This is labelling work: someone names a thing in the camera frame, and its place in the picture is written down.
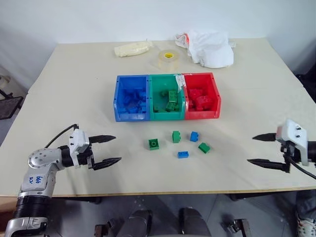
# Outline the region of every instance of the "plastic bin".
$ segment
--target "plastic bin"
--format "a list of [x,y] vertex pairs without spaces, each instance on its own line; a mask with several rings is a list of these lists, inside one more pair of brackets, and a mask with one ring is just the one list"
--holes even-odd
[[[186,98],[185,119],[217,119],[221,111],[221,97],[216,87],[213,73],[183,74],[186,82],[184,94]],[[189,111],[189,90],[203,90],[203,96],[212,100],[210,109],[204,111]]]
[[115,120],[150,120],[149,113],[149,76],[118,76],[114,95]]
[[[184,119],[185,97],[183,89],[178,92],[178,84],[174,74],[149,75],[150,94],[150,119],[151,120],[177,120]],[[178,111],[167,112],[165,110],[169,101],[168,95],[162,96],[162,92],[177,91]]]

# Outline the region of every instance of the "green lego brick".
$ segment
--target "green lego brick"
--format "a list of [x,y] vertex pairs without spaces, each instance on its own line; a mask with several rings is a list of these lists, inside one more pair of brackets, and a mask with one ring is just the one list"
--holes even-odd
[[169,102],[177,103],[177,92],[175,90],[169,91]]
[[160,92],[160,95],[161,95],[162,97],[167,96],[167,94],[168,94],[168,91],[167,91],[167,90],[163,90],[162,92]]
[[157,113],[159,111],[159,107],[154,105],[154,112]]
[[180,107],[178,104],[176,104],[176,106],[174,107],[174,111],[179,111],[180,110]]
[[158,150],[159,149],[159,144],[158,144],[158,139],[151,139],[149,141],[149,150]]
[[166,110],[168,112],[174,111],[174,108],[176,107],[176,104],[174,102],[168,102],[166,105]]
[[211,150],[211,148],[208,146],[208,145],[206,145],[204,142],[202,142],[200,145],[199,145],[199,147],[198,147],[201,151],[203,151],[205,154],[209,151],[209,150]]
[[173,143],[179,143],[181,141],[181,136],[179,131],[173,131],[172,132],[172,142]]

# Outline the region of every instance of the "cable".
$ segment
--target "cable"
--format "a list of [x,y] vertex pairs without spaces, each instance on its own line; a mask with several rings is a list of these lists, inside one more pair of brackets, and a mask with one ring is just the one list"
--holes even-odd
[[77,124],[73,124],[69,127],[67,127],[66,129],[64,129],[63,131],[61,131],[60,133],[58,133],[46,146],[45,148],[48,148],[50,146],[50,144],[52,144],[58,137],[60,137],[62,134],[64,134],[65,132],[67,132],[69,129],[71,128],[79,128]]
[[302,167],[300,167],[297,163],[294,162],[294,160],[292,160],[292,158],[290,156],[287,157],[288,161],[298,170],[302,171],[304,174],[307,174],[308,176],[312,177],[313,179],[316,179],[316,176],[313,175],[312,173],[306,171],[305,169],[303,169]]

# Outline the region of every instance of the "red bin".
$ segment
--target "red bin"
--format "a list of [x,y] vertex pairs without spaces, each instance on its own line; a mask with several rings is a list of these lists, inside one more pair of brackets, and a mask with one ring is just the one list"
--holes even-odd
[[183,87],[186,99],[185,119],[219,118],[221,96],[217,90],[213,73],[183,75],[186,82],[186,86]]

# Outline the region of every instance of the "table edge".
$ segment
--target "table edge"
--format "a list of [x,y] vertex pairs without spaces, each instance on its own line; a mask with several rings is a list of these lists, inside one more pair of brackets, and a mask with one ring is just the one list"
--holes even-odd
[[[242,193],[273,193],[287,191],[301,191],[316,189],[316,186],[301,188],[279,188],[279,189],[255,189],[255,190],[215,190],[215,191],[177,191],[177,192],[139,192],[139,193],[114,193],[114,194],[56,194],[53,198],[81,198],[81,197],[111,197],[111,196],[137,196],[137,195],[176,195],[176,194],[242,194]],[[3,195],[0,198],[17,197],[16,195]]]

